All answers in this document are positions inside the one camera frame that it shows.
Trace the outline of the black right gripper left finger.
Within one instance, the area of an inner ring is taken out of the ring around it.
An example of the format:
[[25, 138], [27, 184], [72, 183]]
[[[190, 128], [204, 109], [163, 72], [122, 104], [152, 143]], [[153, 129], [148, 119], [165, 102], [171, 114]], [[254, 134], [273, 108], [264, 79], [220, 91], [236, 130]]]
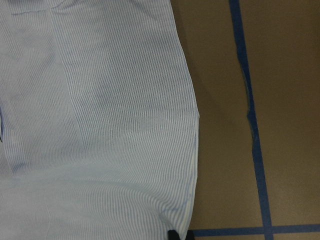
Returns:
[[180, 240], [179, 234], [173, 229], [167, 232], [167, 238], [168, 240]]

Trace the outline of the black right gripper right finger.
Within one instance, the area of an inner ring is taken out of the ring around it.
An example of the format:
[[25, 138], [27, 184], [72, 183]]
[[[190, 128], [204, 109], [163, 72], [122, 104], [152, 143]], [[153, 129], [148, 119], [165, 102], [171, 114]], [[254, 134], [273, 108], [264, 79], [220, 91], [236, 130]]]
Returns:
[[192, 230], [188, 230], [185, 240], [195, 240], [195, 235], [194, 232]]

